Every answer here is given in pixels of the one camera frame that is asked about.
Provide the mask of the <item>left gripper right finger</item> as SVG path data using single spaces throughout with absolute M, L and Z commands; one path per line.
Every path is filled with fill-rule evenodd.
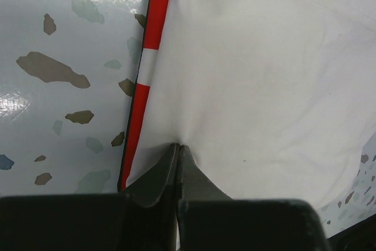
M 179 148 L 181 250 L 329 250 L 318 215 L 297 199 L 234 200 Z

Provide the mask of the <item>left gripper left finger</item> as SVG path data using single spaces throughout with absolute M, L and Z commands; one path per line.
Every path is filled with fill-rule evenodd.
M 2 250 L 175 250 L 179 145 L 119 193 L 1 199 Z

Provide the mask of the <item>white t shirt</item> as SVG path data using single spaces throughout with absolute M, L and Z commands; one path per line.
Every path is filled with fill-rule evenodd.
M 236 199 L 319 208 L 375 133 L 375 0 L 149 0 L 118 187 L 171 143 Z

